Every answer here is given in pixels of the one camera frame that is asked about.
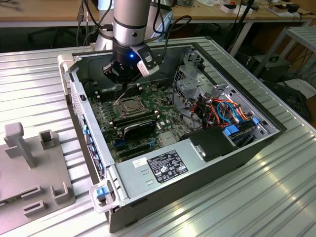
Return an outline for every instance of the ribbed metal surface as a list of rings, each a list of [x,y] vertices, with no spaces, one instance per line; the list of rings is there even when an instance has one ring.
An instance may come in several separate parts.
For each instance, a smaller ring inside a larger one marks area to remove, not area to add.
[[[290,27],[286,34],[316,53],[316,27]]]
[[[48,128],[58,131],[78,197],[74,205],[4,236],[316,236],[316,131],[216,43],[194,38],[172,40],[170,44],[192,41],[198,42],[255,95],[287,127],[287,132],[240,169],[111,235],[105,216],[93,211],[86,195],[91,181],[65,107],[61,84],[53,81],[58,77],[56,63],[46,69],[46,62],[51,61],[47,54],[53,58],[65,52],[29,54],[41,58],[42,66],[33,66],[23,53],[21,61],[17,61],[19,54],[0,55],[1,62],[11,61],[8,68],[0,64],[0,118],[23,117],[18,120],[27,123],[27,136]],[[206,65],[205,70],[215,81],[223,82],[211,66]],[[43,83],[37,86],[35,81]],[[27,116],[18,112],[20,109]]]

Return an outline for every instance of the warning label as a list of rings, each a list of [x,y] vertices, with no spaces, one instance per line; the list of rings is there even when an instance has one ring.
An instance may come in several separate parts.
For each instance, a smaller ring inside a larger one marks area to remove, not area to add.
[[[148,159],[147,163],[153,171],[157,181],[161,184],[180,174],[188,172],[188,169],[176,150]]]

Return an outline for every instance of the blue latch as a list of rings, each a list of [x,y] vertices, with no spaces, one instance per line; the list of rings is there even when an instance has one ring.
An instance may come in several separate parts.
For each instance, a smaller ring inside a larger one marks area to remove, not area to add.
[[[227,134],[227,136],[230,136],[236,132],[239,132],[239,129],[235,125],[230,125],[225,127],[224,132]]]
[[[103,198],[110,193],[107,186],[101,187],[97,189],[97,199]]]
[[[257,118],[253,118],[252,121],[253,121],[253,123],[254,123],[255,125],[257,125],[257,124],[259,123],[259,120],[258,120]]]

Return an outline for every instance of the desk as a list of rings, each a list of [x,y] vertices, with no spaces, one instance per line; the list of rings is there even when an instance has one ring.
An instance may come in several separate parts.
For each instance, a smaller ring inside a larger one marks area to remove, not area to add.
[[[0,27],[77,26],[81,0],[19,0],[17,11],[0,6]],[[89,4],[92,15],[99,19],[98,10]]]
[[[300,17],[286,16],[279,17],[272,12],[267,10],[268,5],[257,4],[260,9],[253,11],[252,14],[247,15],[244,22],[246,23],[237,38],[230,54],[235,56],[243,40],[248,34],[253,23],[264,23],[264,22],[303,22],[303,26],[308,26],[315,16],[304,15]],[[236,19],[236,14],[225,13],[220,9],[219,5],[209,7],[200,2],[195,2],[194,7],[176,6],[172,9],[173,21],[183,15],[190,15],[192,17],[191,23],[233,23]],[[178,23],[185,23],[187,20],[181,20]]]

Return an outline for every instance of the metal chassis frame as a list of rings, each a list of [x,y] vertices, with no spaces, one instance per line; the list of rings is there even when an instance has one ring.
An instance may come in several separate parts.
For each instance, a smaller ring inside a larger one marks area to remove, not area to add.
[[[259,64],[259,66],[257,67],[257,69],[255,70],[255,72],[253,73],[254,76],[258,76],[260,74],[260,72],[262,71],[262,69],[264,68],[265,64],[268,62],[269,58],[272,56],[272,54],[276,51],[276,49],[278,48],[278,46],[283,42],[284,38],[286,36],[289,36],[292,38],[292,40],[290,41],[290,43],[285,47],[285,49],[283,50],[283,52],[281,53],[281,57],[285,57],[290,49],[294,46],[295,42],[298,42],[300,44],[302,44],[303,46],[305,46],[306,48],[308,48],[309,50],[311,50],[312,52],[316,53],[316,44],[312,45],[310,44],[307,40],[305,40],[303,37],[301,37],[300,35],[294,33],[293,31],[291,31],[292,27],[286,27],[283,29],[283,31],[281,32],[281,34],[278,36],[278,38],[276,39],[276,41],[274,42],[274,44],[271,46],[269,52],[266,54],[266,56],[264,57],[264,59],[261,61],[261,63]],[[308,72],[314,68],[316,66],[316,62],[314,62],[307,70],[305,70],[305,72],[303,72],[302,76],[303,78],[308,74]]]
[[[234,78],[230,73],[228,73],[211,55],[209,55],[198,43],[188,42],[188,43],[179,43],[173,44],[172,46],[190,46],[198,50],[198,52],[221,74],[225,77],[233,87],[235,87],[238,92],[246,98],[251,104],[266,117],[269,122],[275,126],[280,132],[267,138],[263,141],[260,141],[256,144],[253,144],[251,148],[240,151],[237,154],[234,154],[234,158],[226,158],[221,161],[218,161],[198,172],[195,172],[191,176],[184,177],[172,185],[166,186],[164,189],[160,189],[156,192],[150,193],[148,196],[136,200],[127,204],[123,208],[111,209],[106,213],[107,219],[109,221],[109,230],[110,233],[114,233],[118,230],[121,230],[124,227],[134,224],[139,219],[150,215],[151,213],[159,210],[160,208],[170,204],[171,202],[199,189],[208,183],[216,180],[217,178],[229,173],[236,168],[239,168],[251,160],[260,150],[265,148],[267,145],[271,144],[275,139],[277,139],[283,132],[287,129],[286,127],[279,122],[263,105],[261,105],[242,85]],[[151,48],[158,48],[161,45],[151,46]],[[92,54],[88,53],[77,53],[73,54],[74,57],[82,55]]]

